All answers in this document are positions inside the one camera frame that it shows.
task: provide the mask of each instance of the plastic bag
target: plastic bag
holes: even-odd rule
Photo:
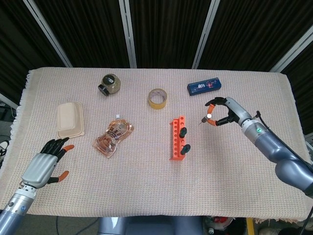
[[[109,124],[105,134],[99,136],[92,146],[98,149],[107,158],[110,158],[116,151],[116,146],[134,130],[129,122],[124,119],[116,119]]]

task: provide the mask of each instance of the gray robot arm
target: gray robot arm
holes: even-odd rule
[[[219,126],[229,122],[238,123],[242,132],[248,139],[273,163],[276,163],[275,173],[284,183],[303,191],[308,197],[313,198],[313,167],[301,159],[295,152],[288,148],[272,131],[265,127],[259,120],[241,107],[234,99],[217,97],[208,103],[208,114],[213,112],[216,105],[228,108],[228,116],[214,121],[206,115],[201,121]]]
[[[59,177],[51,177],[58,161],[74,145],[64,147],[68,140],[50,140],[40,153],[36,154],[22,176],[20,188],[16,190],[0,214],[0,235],[12,235],[36,198],[36,191],[46,184],[61,182],[68,175],[65,171]]]

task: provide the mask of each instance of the beige tablecloth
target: beige tablecloth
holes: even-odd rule
[[[107,73],[121,80],[118,93],[103,96],[97,86]],[[219,91],[189,96],[187,84],[218,77]],[[167,105],[153,110],[147,96],[162,88]],[[257,218],[304,218],[312,201],[279,181],[275,164],[242,134],[236,123],[198,125],[204,104],[230,96],[263,119],[300,156],[309,159],[290,84],[279,73],[217,70],[144,70],[41,68],[32,70],[23,92],[12,141],[1,169],[3,208],[33,156],[56,138],[56,110],[62,103],[83,104],[85,135],[70,139],[75,148],[53,176],[69,170],[59,184],[37,191],[31,214],[63,216],[221,215]],[[214,118],[226,116],[217,107]],[[121,114],[133,133],[105,158],[92,147]],[[190,152],[182,162],[172,155],[173,118],[186,116]]]

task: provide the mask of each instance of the jar lid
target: jar lid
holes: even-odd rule
[[[98,89],[99,89],[99,91],[101,91],[101,93],[104,94],[105,96],[108,96],[108,95],[110,94],[109,91],[108,91],[108,89],[107,89],[105,86],[103,86],[102,84],[100,84],[100,85],[98,86]]]
[[[107,74],[103,78],[103,83],[105,85],[112,85],[114,83],[114,81],[115,81],[115,77],[113,74]]]

